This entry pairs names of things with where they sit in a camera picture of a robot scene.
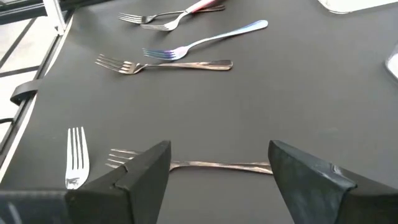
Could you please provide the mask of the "iridescent rainbow fork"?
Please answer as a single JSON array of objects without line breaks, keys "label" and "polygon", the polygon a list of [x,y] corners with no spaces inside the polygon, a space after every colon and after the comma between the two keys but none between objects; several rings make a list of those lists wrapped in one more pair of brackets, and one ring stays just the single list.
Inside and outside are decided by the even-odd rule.
[{"label": "iridescent rainbow fork", "polygon": [[197,45],[200,45],[205,42],[212,41],[212,40],[224,39],[224,38],[232,37],[235,35],[241,35],[241,34],[253,32],[256,30],[265,29],[268,25],[269,25],[269,22],[267,20],[258,20],[256,22],[253,22],[253,23],[246,25],[244,27],[241,27],[239,29],[232,30],[230,32],[226,32],[223,34],[218,34],[213,37],[200,39],[200,40],[193,42],[189,45],[177,47],[176,49],[169,49],[169,50],[143,49],[142,51],[146,57],[152,57],[152,58],[157,58],[157,59],[161,59],[161,60],[179,60],[179,59],[183,58],[184,56],[186,56],[187,52],[192,47],[195,47]]}]

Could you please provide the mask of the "white metal bracket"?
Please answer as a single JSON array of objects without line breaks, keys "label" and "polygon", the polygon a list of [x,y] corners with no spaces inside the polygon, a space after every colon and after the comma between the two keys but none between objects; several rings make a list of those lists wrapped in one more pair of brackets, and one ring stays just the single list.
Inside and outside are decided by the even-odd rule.
[{"label": "white metal bracket", "polygon": [[60,8],[59,0],[42,0],[47,17],[52,21],[54,28],[57,30],[58,35],[63,35],[67,28]]}]

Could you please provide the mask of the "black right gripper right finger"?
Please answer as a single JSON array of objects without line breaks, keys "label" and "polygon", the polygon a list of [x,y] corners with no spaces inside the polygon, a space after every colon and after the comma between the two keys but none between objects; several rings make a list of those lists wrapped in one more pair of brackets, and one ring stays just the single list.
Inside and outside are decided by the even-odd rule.
[{"label": "black right gripper right finger", "polygon": [[295,224],[398,224],[398,189],[279,140],[268,158]]}]

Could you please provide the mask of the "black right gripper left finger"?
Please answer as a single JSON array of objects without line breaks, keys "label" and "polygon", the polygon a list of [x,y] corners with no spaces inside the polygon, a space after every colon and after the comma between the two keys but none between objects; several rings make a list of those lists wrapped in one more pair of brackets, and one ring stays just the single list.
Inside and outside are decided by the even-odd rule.
[{"label": "black right gripper left finger", "polygon": [[76,190],[0,190],[0,224],[156,224],[170,161],[161,141]]}]

